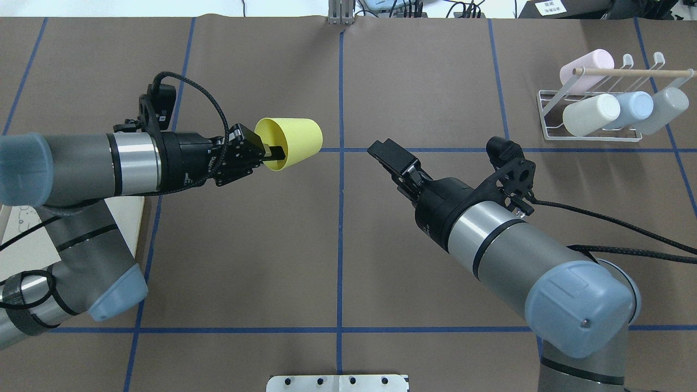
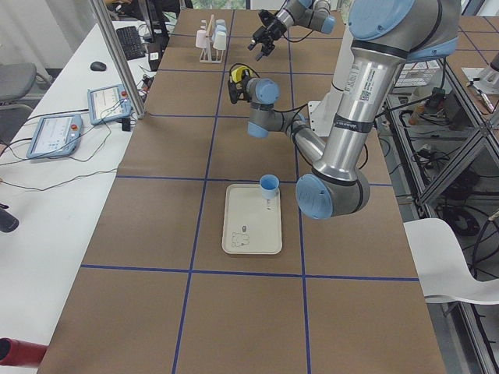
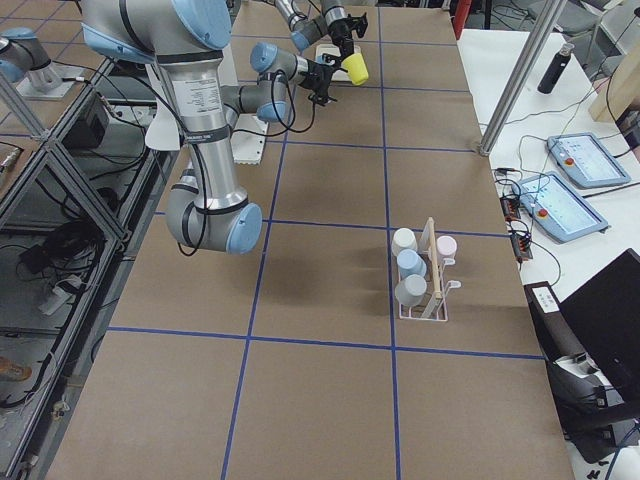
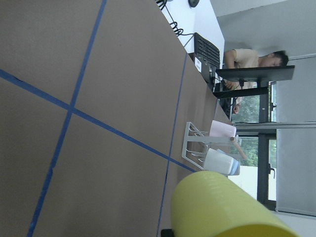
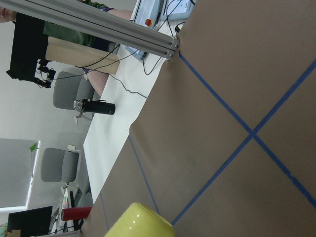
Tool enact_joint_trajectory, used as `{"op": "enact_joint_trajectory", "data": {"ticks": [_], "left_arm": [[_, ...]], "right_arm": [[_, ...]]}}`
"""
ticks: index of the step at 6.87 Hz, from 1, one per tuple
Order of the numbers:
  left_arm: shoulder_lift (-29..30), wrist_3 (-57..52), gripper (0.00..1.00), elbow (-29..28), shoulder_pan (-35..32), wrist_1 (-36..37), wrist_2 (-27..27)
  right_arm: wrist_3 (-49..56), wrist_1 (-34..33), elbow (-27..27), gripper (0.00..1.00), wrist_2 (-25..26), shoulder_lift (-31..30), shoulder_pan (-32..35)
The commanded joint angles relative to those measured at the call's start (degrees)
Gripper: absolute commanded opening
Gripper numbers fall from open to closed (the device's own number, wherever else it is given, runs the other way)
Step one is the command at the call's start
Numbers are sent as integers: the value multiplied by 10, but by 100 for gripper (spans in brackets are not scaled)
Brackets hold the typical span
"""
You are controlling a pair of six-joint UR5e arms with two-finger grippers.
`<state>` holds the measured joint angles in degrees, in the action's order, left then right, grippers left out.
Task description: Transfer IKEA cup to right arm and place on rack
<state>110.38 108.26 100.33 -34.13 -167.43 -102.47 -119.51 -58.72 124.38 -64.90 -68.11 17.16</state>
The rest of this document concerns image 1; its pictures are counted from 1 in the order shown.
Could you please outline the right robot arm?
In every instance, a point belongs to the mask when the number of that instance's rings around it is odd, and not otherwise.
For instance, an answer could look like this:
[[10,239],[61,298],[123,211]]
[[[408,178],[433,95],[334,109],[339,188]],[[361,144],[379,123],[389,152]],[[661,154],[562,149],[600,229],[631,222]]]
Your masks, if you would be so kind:
[[391,175],[415,208],[417,226],[523,317],[542,340],[539,391],[625,391],[629,327],[637,319],[637,284],[619,266],[594,253],[646,256],[695,263],[695,248],[638,226],[554,203],[599,218],[672,247],[687,256],[642,249],[563,246],[525,221],[543,205],[532,188],[536,165],[520,145],[491,137],[494,169],[477,188],[454,177],[433,179],[411,152],[391,139],[368,154]]

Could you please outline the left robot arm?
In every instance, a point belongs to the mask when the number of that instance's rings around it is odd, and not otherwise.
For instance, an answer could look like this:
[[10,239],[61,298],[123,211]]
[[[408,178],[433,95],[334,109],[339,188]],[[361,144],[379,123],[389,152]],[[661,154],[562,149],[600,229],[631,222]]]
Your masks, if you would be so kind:
[[59,261],[2,280],[2,348],[87,313],[102,322],[146,298],[149,288],[106,201],[177,193],[209,178],[224,186],[266,164],[281,170],[282,133],[236,124],[230,137],[195,132],[2,138],[2,204],[30,206]]

